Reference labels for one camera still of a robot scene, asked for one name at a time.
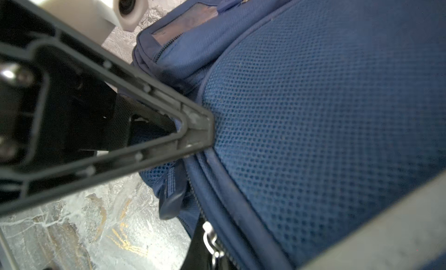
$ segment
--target blue mesh fabric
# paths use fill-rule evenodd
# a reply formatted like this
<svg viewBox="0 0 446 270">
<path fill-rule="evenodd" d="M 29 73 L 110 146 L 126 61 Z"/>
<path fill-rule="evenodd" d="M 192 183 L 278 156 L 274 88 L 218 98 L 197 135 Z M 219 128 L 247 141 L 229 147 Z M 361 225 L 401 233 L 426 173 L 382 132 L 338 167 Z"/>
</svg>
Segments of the blue mesh fabric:
<svg viewBox="0 0 446 270">
<path fill-rule="evenodd" d="M 215 63 L 215 151 L 296 265 L 445 168 L 444 6 L 297 0 Z"/>
</svg>

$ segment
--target black zipper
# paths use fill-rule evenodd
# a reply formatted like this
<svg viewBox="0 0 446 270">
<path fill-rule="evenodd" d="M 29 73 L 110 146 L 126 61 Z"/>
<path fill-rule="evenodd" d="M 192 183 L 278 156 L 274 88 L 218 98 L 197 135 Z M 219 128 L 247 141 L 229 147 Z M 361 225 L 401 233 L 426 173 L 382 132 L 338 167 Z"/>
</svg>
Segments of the black zipper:
<svg viewBox="0 0 446 270">
<path fill-rule="evenodd" d="M 164 50 L 166 50 L 166 48 L 168 48 L 168 46 L 170 46 L 173 42 L 175 42 L 175 40 L 178 39 L 182 34 L 183 33 L 179 34 L 178 36 L 174 37 L 173 39 L 171 39 L 170 41 L 165 43 L 164 46 L 161 48 L 161 50 L 158 52 L 158 54 L 155 55 L 155 57 L 153 58 L 153 62 L 155 62 L 155 63 L 158 62 L 158 59 L 163 54 Z"/>
<path fill-rule="evenodd" d="M 200 202 L 198 201 L 197 195 L 195 194 L 195 190 L 193 189 L 193 185 L 192 185 L 189 177 L 187 177 L 187 181 L 189 182 L 192 195 L 193 195 L 195 201 L 197 202 L 197 206 L 198 206 L 198 209 L 200 210 L 201 217 L 203 217 L 205 221 L 208 221 L 206 216 L 204 215 L 203 208 L 201 207 Z M 215 234 L 217 235 L 217 240 L 215 241 L 217 243 L 217 245 L 224 251 L 225 256 L 227 256 L 229 261 L 237 268 L 237 270 L 240 270 L 240 266 L 238 265 L 237 261 L 235 261 L 234 257 L 231 256 L 231 254 L 224 247 L 223 243 L 220 241 L 218 234 L 217 233 L 215 233 Z"/>
</svg>

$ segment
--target backpack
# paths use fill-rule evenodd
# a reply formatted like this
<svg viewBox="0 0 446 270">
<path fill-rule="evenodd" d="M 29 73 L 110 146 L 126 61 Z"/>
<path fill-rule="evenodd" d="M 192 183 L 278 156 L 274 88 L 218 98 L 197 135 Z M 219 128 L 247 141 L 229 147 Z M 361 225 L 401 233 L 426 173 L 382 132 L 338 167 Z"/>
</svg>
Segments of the backpack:
<svg viewBox="0 0 446 270">
<path fill-rule="evenodd" d="M 192 237 L 182 269 L 419 269 L 446 251 L 442 231 L 419 239 L 445 213 L 414 200 L 444 188 L 445 3 L 187 0 L 137 36 L 133 65 L 216 119 L 212 149 L 140 173 Z"/>
</svg>

